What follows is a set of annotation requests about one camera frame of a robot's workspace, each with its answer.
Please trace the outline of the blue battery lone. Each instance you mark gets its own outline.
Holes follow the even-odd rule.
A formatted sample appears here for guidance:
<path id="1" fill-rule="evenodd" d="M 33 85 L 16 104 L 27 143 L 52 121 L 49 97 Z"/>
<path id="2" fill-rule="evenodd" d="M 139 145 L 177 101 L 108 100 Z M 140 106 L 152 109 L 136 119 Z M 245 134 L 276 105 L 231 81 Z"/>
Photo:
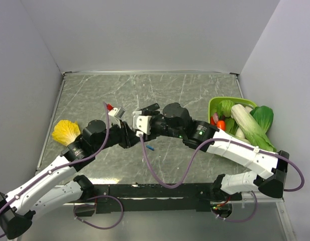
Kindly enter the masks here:
<path id="1" fill-rule="evenodd" d="M 150 146 L 150 145 L 147 145 L 146 148 L 151 150 L 151 151 L 155 151 L 155 149 L 152 146 Z"/>

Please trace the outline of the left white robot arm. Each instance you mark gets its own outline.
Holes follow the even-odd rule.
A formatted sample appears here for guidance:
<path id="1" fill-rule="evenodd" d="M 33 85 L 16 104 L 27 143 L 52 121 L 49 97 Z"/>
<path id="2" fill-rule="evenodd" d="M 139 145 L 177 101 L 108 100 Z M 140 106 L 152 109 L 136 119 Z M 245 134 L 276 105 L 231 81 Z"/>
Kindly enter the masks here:
<path id="1" fill-rule="evenodd" d="M 77 123 L 61 120 L 52 138 L 65 150 L 25 184 L 7 194 L 0 192 L 0 227 L 7 239 L 21 236 L 44 212 L 70 201 L 91 200 L 93 185 L 85 176 L 55 186 L 95 160 L 101 150 L 114 145 L 127 149 L 139 142 L 135 131 L 121 120 L 112 125 L 93 120 L 82 132 Z"/>

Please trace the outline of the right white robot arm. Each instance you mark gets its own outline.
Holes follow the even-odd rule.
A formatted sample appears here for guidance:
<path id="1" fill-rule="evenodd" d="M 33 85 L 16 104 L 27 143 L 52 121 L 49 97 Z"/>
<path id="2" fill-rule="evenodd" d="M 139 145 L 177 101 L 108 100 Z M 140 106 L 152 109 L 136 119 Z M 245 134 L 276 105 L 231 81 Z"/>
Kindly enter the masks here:
<path id="1" fill-rule="evenodd" d="M 229 195 L 247 191 L 259 191 L 271 198 L 283 197 L 288 152 L 265 151 L 234 138 L 205 121 L 192 119 L 189 111 L 177 102 L 167 105 L 162 112 L 154 111 L 138 120 L 146 128 L 145 141 L 158 136 L 179 138 L 196 152 L 216 154 L 248 168 L 240 174 L 220 174 L 213 188 L 217 199 L 225 200 Z"/>

